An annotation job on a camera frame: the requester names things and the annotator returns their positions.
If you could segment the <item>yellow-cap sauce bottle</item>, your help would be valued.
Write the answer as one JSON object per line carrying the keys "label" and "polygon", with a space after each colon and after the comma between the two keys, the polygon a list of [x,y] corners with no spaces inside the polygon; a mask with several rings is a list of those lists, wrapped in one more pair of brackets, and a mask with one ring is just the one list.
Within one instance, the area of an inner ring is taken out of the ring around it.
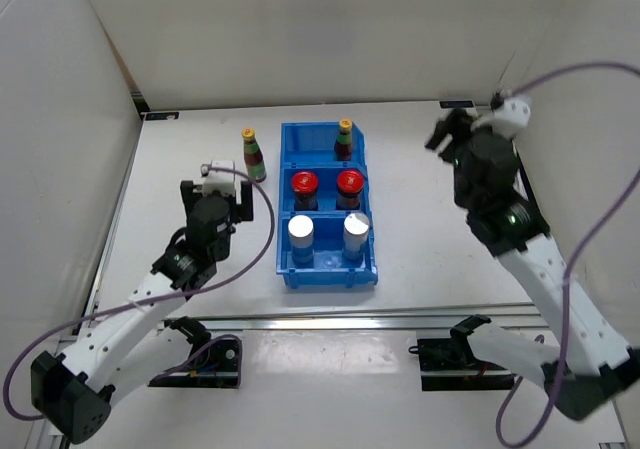
{"label": "yellow-cap sauce bottle", "polygon": [[241,131],[243,139],[244,162],[249,177],[258,182],[263,182],[266,177],[264,157],[252,128],[244,128]]}
{"label": "yellow-cap sauce bottle", "polygon": [[337,161],[350,161],[353,153],[353,122],[344,118],[339,121],[338,134],[334,143],[334,155]]}

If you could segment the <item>red-lid chili jar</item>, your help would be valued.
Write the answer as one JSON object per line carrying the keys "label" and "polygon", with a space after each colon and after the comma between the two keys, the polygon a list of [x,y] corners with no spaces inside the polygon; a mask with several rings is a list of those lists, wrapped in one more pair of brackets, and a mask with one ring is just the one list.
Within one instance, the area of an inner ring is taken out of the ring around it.
{"label": "red-lid chili jar", "polygon": [[342,171],[336,179],[336,208],[339,210],[358,210],[365,178],[355,169]]}
{"label": "red-lid chili jar", "polygon": [[299,171],[291,178],[296,211],[315,211],[318,209],[317,191],[319,179],[314,172]]}

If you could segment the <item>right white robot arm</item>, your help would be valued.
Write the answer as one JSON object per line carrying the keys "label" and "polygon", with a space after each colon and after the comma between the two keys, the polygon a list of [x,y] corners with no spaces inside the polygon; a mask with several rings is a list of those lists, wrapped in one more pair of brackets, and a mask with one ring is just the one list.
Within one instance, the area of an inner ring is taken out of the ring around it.
{"label": "right white robot arm", "polygon": [[549,225],[519,194],[513,143],[461,108],[440,119],[425,144],[452,165],[454,202],[476,239],[516,279],[559,344],[542,345],[470,316],[450,330],[460,368],[493,363],[543,389],[564,416],[582,421],[639,380],[639,351],[606,322],[571,278]]}

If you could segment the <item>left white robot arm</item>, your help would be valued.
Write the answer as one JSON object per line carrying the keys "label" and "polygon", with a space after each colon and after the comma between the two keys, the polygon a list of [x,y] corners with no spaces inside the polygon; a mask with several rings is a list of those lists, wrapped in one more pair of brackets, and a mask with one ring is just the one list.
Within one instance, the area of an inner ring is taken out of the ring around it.
{"label": "left white robot arm", "polygon": [[253,218],[254,183],[184,181],[186,222],[170,238],[141,284],[119,307],[94,315],[96,325],[59,354],[30,365],[31,402],[67,440],[82,444],[115,405],[140,386],[206,364],[215,341],[190,317],[165,319],[196,295],[228,258],[235,227]]}

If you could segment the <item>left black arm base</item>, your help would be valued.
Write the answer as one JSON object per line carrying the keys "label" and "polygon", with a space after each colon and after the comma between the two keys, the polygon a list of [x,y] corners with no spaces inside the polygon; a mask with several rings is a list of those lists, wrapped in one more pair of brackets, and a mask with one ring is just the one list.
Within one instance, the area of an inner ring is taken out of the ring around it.
{"label": "left black arm base", "polygon": [[238,336],[215,337],[194,362],[149,383],[154,388],[238,389],[241,385],[243,344]]}

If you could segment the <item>silver-cap white shaker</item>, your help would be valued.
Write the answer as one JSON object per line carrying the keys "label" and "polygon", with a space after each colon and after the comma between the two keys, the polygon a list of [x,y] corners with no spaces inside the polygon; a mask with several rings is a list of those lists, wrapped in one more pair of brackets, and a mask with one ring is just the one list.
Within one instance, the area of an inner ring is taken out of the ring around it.
{"label": "silver-cap white shaker", "polygon": [[307,264],[313,259],[314,225],[306,215],[296,215],[288,223],[291,257],[296,264]]}
{"label": "silver-cap white shaker", "polygon": [[370,220],[363,212],[352,212],[343,224],[343,256],[359,260],[364,254],[370,231]]}

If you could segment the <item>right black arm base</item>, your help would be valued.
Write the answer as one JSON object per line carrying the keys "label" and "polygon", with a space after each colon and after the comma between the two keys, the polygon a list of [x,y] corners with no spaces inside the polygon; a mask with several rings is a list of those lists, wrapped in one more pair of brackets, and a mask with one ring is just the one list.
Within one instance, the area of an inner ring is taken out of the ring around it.
{"label": "right black arm base", "polygon": [[509,391],[515,383],[499,365],[464,362],[449,339],[418,339],[408,352],[418,358],[423,392]]}

